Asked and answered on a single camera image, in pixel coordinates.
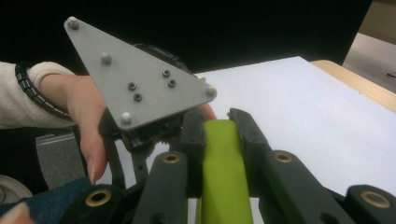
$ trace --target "fingernail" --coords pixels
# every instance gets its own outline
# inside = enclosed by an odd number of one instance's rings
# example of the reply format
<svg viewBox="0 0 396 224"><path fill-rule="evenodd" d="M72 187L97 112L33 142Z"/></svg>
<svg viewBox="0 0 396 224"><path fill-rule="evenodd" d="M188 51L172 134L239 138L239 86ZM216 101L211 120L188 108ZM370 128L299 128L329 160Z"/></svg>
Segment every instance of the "fingernail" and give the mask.
<svg viewBox="0 0 396 224"><path fill-rule="evenodd" d="M0 219L0 224L13 224L19 217L29 217L29 207L26 203L19 203Z"/></svg>
<svg viewBox="0 0 396 224"><path fill-rule="evenodd" d="M87 161L87 169L88 169L88 177L90 178L91 183L95 184L95 162L93 158L89 158Z"/></svg>

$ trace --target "blue fabric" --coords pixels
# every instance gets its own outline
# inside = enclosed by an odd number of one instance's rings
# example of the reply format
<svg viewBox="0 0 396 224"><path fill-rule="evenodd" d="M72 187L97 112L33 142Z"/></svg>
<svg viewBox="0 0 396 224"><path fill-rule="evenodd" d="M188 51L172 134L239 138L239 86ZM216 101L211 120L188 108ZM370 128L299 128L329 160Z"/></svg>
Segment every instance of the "blue fabric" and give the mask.
<svg viewBox="0 0 396 224"><path fill-rule="evenodd" d="M33 196L22 199L30 207L32 219L36 224L59 223L64 211L75 200L75 198L86 189L92 186L88 177L72 181L57 189L52 189ZM17 203L0 205L0 216L11 209Z"/></svg>

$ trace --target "screw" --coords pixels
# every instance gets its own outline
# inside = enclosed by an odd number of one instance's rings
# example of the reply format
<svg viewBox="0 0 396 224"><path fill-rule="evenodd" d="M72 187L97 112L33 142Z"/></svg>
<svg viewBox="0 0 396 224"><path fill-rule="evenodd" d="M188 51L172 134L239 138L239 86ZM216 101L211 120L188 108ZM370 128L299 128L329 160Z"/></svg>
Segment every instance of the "screw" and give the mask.
<svg viewBox="0 0 396 224"><path fill-rule="evenodd" d="M164 77L169 77L170 75L171 75L171 72L169 72L169 70L163 71L163 76Z"/></svg>
<svg viewBox="0 0 396 224"><path fill-rule="evenodd" d="M137 102L141 101L142 98L143 98L143 96L142 96L142 94L140 94L140 93L136 93L136 94L134 95L134 100L137 101Z"/></svg>
<svg viewBox="0 0 396 224"><path fill-rule="evenodd" d="M102 53L102 63L104 64L111 64L111 55L107 52Z"/></svg>
<svg viewBox="0 0 396 224"><path fill-rule="evenodd" d="M130 83L128 84L128 89L129 89L130 91L136 90L136 84L135 84L134 82L130 82Z"/></svg>
<svg viewBox="0 0 396 224"><path fill-rule="evenodd" d="M174 88L174 87L176 86L175 80L174 80L174 79L170 80L170 81L168 82L168 86Z"/></svg>
<svg viewBox="0 0 396 224"><path fill-rule="evenodd" d="M121 115L121 123L123 124L131 124L132 123L132 115L129 112L123 112Z"/></svg>
<svg viewBox="0 0 396 224"><path fill-rule="evenodd" d="M206 88L206 94L208 96L215 96L217 94L216 88L214 86L209 86Z"/></svg>
<svg viewBox="0 0 396 224"><path fill-rule="evenodd" d="M79 28L78 19L75 17L69 17L67 19L67 25L73 30L78 30Z"/></svg>

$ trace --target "gray triangular plate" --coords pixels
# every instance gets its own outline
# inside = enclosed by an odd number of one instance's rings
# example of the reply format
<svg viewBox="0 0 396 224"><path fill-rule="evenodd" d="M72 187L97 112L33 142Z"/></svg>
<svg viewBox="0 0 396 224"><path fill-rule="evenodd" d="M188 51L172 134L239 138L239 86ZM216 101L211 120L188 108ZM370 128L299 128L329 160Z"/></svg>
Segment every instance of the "gray triangular plate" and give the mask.
<svg viewBox="0 0 396 224"><path fill-rule="evenodd" d="M216 91L198 78L83 21L69 18L64 28L121 130L132 130L216 98Z"/></svg>

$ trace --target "finger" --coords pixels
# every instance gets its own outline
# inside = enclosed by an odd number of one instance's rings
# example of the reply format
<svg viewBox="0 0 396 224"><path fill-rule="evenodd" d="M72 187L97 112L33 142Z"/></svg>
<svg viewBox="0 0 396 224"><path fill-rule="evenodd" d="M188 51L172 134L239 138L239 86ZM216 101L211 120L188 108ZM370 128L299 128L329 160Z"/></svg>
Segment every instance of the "finger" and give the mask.
<svg viewBox="0 0 396 224"><path fill-rule="evenodd" d="M95 183L105 172L107 165L106 150L102 135L95 129L81 129L81 152L87 162L88 176Z"/></svg>
<svg viewBox="0 0 396 224"><path fill-rule="evenodd" d="M213 112L213 109L209 104L198 105L198 109L203 112L204 119L217 119L215 112Z"/></svg>
<svg viewBox="0 0 396 224"><path fill-rule="evenodd" d="M29 207L19 203L0 218L0 224L34 224L30 218Z"/></svg>

